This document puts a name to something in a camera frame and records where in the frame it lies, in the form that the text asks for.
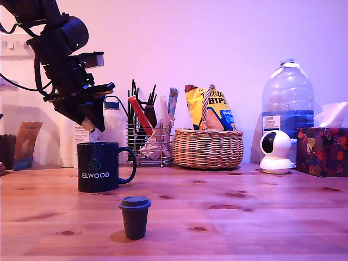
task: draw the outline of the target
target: mug handle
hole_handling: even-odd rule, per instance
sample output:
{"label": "mug handle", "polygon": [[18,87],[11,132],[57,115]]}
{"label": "mug handle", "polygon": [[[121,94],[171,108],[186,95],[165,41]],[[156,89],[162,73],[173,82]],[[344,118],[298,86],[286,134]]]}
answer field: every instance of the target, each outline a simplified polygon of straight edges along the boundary
{"label": "mug handle", "polygon": [[128,148],[128,147],[120,147],[119,148],[119,153],[122,152],[122,151],[128,151],[131,154],[132,159],[133,159],[133,170],[132,170],[131,176],[129,178],[127,178],[127,179],[122,179],[122,178],[119,177],[119,183],[120,184],[126,184],[126,183],[131,182],[132,179],[135,176],[135,172],[136,172],[136,157],[135,157],[134,152],[130,148]]}

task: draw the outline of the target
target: black mug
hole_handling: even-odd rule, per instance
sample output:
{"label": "black mug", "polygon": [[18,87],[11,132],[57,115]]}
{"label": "black mug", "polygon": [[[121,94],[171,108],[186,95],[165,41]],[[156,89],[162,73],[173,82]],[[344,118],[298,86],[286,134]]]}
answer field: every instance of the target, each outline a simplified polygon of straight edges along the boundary
{"label": "black mug", "polygon": [[[128,151],[133,158],[132,174],[119,178],[119,153]],[[136,172],[136,157],[128,147],[117,142],[86,142],[77,144],[78,190],[96,193],[116,189],[129,183]]]}

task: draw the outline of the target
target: white dome camera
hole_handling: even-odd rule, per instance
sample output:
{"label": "white dome camera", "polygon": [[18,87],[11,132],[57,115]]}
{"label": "white dome camera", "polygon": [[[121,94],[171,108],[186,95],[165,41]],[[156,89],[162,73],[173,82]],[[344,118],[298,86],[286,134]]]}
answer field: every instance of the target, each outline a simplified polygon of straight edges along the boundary
{"label": "white dome camera", "polygon": [[262,152],[266,155],[260,163],[260,168],[271,174],[287,174],[293,167],[287,158],[290,151],[290,137],[280,130],[265,133],[260,141]]}

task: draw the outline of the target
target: chip bag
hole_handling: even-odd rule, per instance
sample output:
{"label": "chip bag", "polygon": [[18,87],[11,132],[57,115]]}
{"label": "chip bag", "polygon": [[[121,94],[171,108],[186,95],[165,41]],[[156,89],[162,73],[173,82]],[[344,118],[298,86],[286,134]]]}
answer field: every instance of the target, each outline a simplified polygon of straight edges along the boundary
{"label": "chip bag", "polygon": [[[193,85],[185,86],[186,102],[194,130],[202,129],[202,108],[205,93],[205,88],[202,89]],[[226,98],[222,92],[215,89],[210,93],[209,97],[207,108],[207,128],[208,130],[217,131],[237,130]]]}

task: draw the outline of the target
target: bottle cap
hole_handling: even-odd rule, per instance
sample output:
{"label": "bottle cap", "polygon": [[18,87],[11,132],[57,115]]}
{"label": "bottle cap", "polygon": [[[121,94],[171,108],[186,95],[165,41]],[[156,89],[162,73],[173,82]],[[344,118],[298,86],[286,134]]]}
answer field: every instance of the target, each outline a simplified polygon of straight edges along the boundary
{"label": "bottle cap", "polygon": [[151,201],[147,197],[142,196],[132,196],[125,197],[119,208],[122,210],[143,210],[151,206]]}
{"label": "bottle cap", "polygon": [[116,97],[116,96],[107,96],[105,98],[105,102],[104,102],[104,106],[106,109],[116,109],[119,110],[120,109],[120,100],[117,98],[117,102],[107,102],[107,98],[108,97]]}
{"label": "bottle cap", "polygon": [[285,57],[285,58],[281,59],[281,66],[283,66],[283,64],[293,63],[293,62],[294,62],[294,58],[292,58],[292,57]]}

